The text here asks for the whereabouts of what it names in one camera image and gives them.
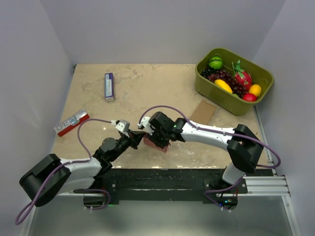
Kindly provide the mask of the pink paper box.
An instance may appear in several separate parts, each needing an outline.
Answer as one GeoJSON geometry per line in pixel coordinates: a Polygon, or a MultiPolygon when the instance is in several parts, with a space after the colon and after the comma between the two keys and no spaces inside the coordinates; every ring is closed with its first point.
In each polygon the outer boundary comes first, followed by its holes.
{"type": "Polygon", "coordinates": [[[163,153],[167,153],[168,151],[168,148],[170,147],[170,144],[168,144],[167,146],[161,148],[161,147],[158,147],[156,146],[151,140],[149,140],[149,135],[146,134],[144,137],[143,137],[143,143],[151,148],[154,148],[156,150],[159,150],[163,153]]]}

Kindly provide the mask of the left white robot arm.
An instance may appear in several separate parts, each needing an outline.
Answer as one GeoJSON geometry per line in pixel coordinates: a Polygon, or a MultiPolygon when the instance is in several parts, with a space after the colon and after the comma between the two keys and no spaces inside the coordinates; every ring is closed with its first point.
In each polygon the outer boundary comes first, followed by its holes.
{"type": "Polygon", "coordinates": [[[112,162],[128,148],[137,149],[145,135],[143,131],[129,130],[127,135],[121,133],[119,139],[106,138],[91,159],[70,160],[49,154],[24,174],[19,184],[37,207],[72,190],[96,193],[102,187],[100,178],[112,168],[112,162]]]}

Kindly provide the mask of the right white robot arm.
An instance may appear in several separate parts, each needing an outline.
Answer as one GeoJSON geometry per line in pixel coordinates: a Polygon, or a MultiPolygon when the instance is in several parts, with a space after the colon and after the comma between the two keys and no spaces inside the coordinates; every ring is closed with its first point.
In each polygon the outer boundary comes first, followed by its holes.
{"type": "Polygon", "coordinates": [[[139,124],[149,133],[148,139],[158,148],[166,148],[169,142],[195,142],[214,146],[229,153],[231,163],[225,168],[219,187],[231,193],[237,181],[245,174],[255,172],[263,146],[256,142],[251,130],[239,124],[236,128],[215,128],[178,118],[173,121],[162,112],[144,117],[139,124]]]}

